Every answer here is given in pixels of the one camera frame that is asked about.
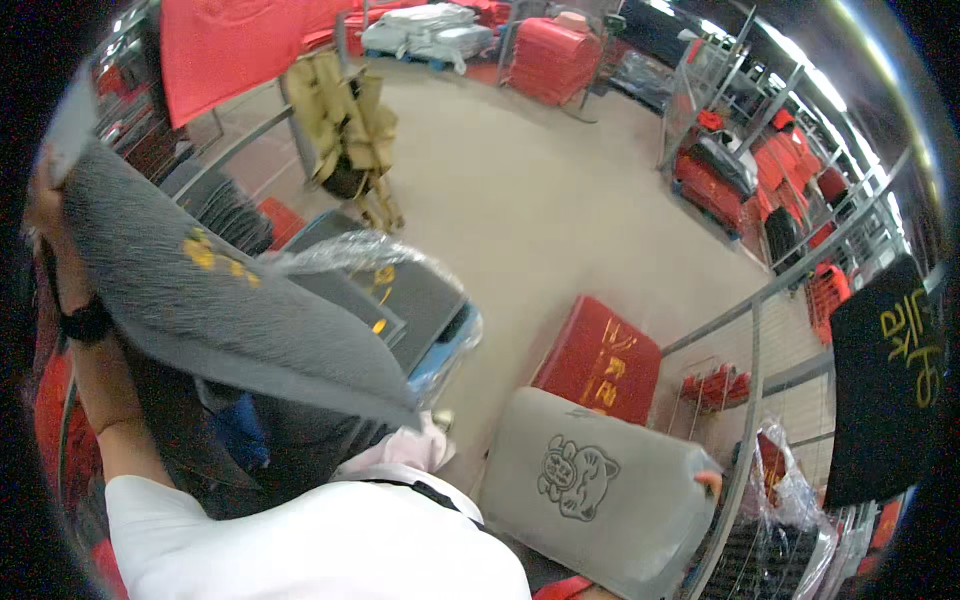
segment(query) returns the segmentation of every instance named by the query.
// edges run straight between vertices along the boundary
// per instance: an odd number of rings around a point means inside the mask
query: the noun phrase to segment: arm
[[[27,217],[50,244],[57,258],[57,284],[64,315],[90,303],[93,288],[62,218],[60,192],[50,189],[49,164],[37,168]],[[109,482],[118,475],[139,475],[174,487],[147,429],[123,350],[115,334],[100,342],[70,342],[77,391],[93,427]]]

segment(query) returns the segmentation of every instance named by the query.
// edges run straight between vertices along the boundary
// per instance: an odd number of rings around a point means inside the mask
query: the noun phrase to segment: tile floor
[[[585,124],[510,89],[390,59],[383,100],[400,118],[389,178],[407,242],[464,283],[484,340],[440,406],[456,411],[458,455],[442,476],[469,490],[497,417],[529,381],[577,294],[594,295],[661,345],[770,280],[654,170],[660,120],[612,92],[591,97]],[[265,84],[217,111],[216,156],[281,101]],[[210,117],[191,125],[198,138]],[[228,171],[256,199],[275,196],[311,219],[336,202],[304,188],[286,124],[241,152]]]

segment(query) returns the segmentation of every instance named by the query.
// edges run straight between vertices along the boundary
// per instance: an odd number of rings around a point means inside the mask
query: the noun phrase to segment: hand
[[[702,470],[693,476],[693,480],[702,483],[710,489],[713,499],[720,499],[720,491],[723,489],[723,477],[720,473],[712,470]]]
[[[52,147],[43,149],[43,157],[30,180],[30,203],[23,216],[56,248],[67,239],[67,232],[63,219],[63,195],[54,189],[51,177],[53,152]]]

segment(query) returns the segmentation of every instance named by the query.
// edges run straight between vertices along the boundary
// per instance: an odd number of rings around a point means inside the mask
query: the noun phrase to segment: black strap
[[[453,500],[450,499],[450,496],[446,495],[445,493],[437,492],[436,490],[434,490],[433,488],[431,488],[430,486],[428,486],[427,484],[419,480],[413,483],[407,483],[406,481],[394,481],[393,479],[360,479],[358,481],[362,481],[364,483],[385,483],[385,484],[390,484],[392,486],[401,486],[403,488],[410,488],[414,492],[420,495],[426,496],[427,498],[433,500],[434,502],[443,506],[446,509],[450,509],[451,511],[456,511],[461,515],[463,514],[463,512],[457,508],[457,505],[453,503]],[[480,521],[474,520],[472,518],[470,519],[470,521],[472,521],[473,524],[477,526],[477,529],[479,529],[484,533],[487,533],[487,528],[484,526],[483,523],[481,523]]]
[[[60,313],[60,327],[71,340],[78,342],[101,342],[113,325],[113,319],[104,307],[99,296],[94,296],[90,304],[78,308],[72,315]]]

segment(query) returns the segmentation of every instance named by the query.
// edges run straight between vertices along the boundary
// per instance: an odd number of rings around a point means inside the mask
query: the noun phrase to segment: pink cloth
[[[400,427],[372,448],[357,454],[337,468],[337,473],[363,470],[374,465],[406,465],[432,473],[453,458],[454,443],[433,424],[430,413],[420,413],[422,433]]]
[[[174,128],[279,76],[350,0],[163,0],[160,62]]]

